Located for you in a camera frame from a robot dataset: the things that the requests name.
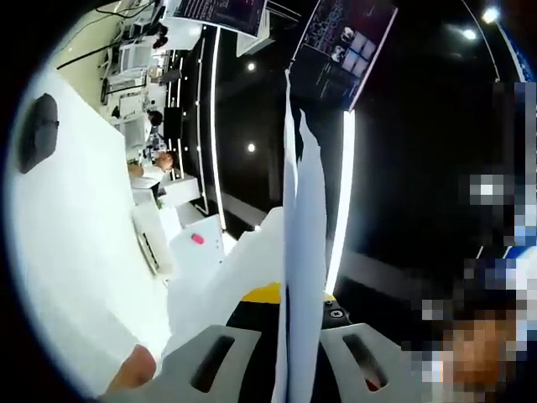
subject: hand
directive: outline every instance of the hand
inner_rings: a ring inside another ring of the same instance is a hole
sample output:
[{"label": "hand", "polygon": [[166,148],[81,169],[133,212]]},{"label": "hand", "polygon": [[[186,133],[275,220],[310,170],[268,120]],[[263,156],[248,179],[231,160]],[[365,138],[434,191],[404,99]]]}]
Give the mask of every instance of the hand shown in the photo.
[{"label": "hand", "polygon": [[157,364],[149,350],[137,344],[110,382],[106,393],[138,388],[149,382],[156,370]]}]

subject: pink object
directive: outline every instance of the pink object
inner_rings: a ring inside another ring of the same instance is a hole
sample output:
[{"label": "pink object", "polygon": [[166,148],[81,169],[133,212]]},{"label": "pink object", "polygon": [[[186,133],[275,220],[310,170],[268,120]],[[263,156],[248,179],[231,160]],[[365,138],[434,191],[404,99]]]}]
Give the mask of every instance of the pink object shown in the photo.
[{"label": "pink object", "polygon": [[198,245],[202,245],[205,242],[205,239],[203,239],[203,237],[198,235],[197,233],[192,235],[192,240],[196,242]]}]

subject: white wall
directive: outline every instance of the white wall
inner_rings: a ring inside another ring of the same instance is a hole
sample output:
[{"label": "white wall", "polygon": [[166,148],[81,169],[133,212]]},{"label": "white wall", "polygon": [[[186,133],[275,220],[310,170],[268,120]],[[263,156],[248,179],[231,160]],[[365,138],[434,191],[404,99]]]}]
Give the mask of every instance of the white wall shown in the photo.
[{"label": "white wall", "polygon": [[28,174],[10,155],[15,275],[50,352],[96,395],[137,341],[160,355],[169,336],[167,289],[135,236],[123,136],[56,71],[30,91],[33,99],[55,98],[60,129],[55,153]]}]

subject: white shirt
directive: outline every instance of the white shirt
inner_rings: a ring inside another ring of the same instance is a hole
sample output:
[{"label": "white shirt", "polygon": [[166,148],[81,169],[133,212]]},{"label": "white shirt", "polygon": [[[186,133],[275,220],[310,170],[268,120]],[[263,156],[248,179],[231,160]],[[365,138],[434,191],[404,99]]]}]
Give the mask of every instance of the white shirt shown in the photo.
[{"label": "white shirt", "polygon": [[158,166],[143,165],[143,176],[138,178],[130,175],[131,187],[136,189],[149,189],[159,183],[164,177],[164,171]]}]

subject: black cable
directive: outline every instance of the black cable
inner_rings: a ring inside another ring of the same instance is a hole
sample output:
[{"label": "black cable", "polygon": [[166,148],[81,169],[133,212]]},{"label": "black cable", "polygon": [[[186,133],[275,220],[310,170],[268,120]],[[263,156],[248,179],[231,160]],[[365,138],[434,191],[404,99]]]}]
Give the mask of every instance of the black cable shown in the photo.
[{"label": "black cable", "polygon": [[[120,11],[120,13],[123,13],[125,11],[133,11],[133,10],[138,10],[139,8],[143,7],[144,9],[150,5],[150,4],[145,4],[143,6],[137,6],[137,7],[132,7],[132,8],[125,8],[123,10]],[[98,19],[95,19],[93,21],[90,21],[89,23],[87,23],[86,25],[84,25],[82,28],[80,28],[78,31],[76,31],[76,34],[73,35],[73,37],[71,39],[69,39],[69,41],[63,46],[63,48],[61,48],[60,50],[56,51],[55,52],[55,55],[59,54],[63,49],[65,49],[67,47],[68,44],[70,44],[74,38],[76,38],[78,36],[78,34],[80,32],[82,32],[84,29],[86,29],[87,27],[89,27],[90,25],[92,24],[95,24],[95,23],[99,23],[101,22],[103,19],[106,19],[106,18],[109,18],[111,17],[112,15],[119,15],[120,17],[123,17],[123,19],[128,19],[128,18],[131,18],[131,17],[136,17],[138,14],[134,14],[133,16],[130,16],[130,17],[126,17],[120,13],[110,13],[109,15],[105,15],[104,17],[100,17]]]},{"label": "black cable", "polygon": [[[145,10],[145,9],[148,8],[149,6],[151,6],[151,5],[153,5],[154,3],[156,3],[156,1],[157,1],[157,0],[153,0],[151,3],[147,4],[142,10],[140,10],[138,13],[136,13],[135,15],[133,15],[133,16],[131,16],[131,17],[135,17],[136,15],[140,14],[143,10]],[[149,25],[149,26],[147,27],[147,29],[145,29],[144,31],[142,31],[142,32],[140,33],[140,35],[138,35],[136,38],[133,38],[133,39],[138,39],[138,38],[144,36],[145,33],[146,33],[150,28],[151,28],[151,26]],[[116,46],[116,45],[118,45],[118,44],[121,44],[122,41],[123,41],[123,40],[120,39],[120,40],[117,41],[117,42],[113,42],[113,43],[111,43],[111,44],[107,44],[106,46],[102,46],[102,47],[99,48],[99,49],[95,49],[95,50],[92,50],[91,52],[88,52],[88,53],[86,53],[86,54],[84,54],[84,55],[78,56],[78,57],[76,57],[75,59],[71,59],[71,60],[69,60],[69,61],[66,61],[66,63],[64,63],[64,64],[62,64],[62,65],[59,65],[59,66],[56,68],[56,70],[61,70],[61,69],[63,69],[64,67],[67,67],[68,65],[72,65],[73,63],[76,63],[76,62],[79,61],[79,60],[82,60],[82,59],[85,59],[86,57],[89,57],[89,56],[91,56],[91,55],[94,55],[95,53],[99,53],[99,52],[102,52],[103,50],[106,50],[106,49],[108,49],[108,48],[112,48],[113,46]]]}]

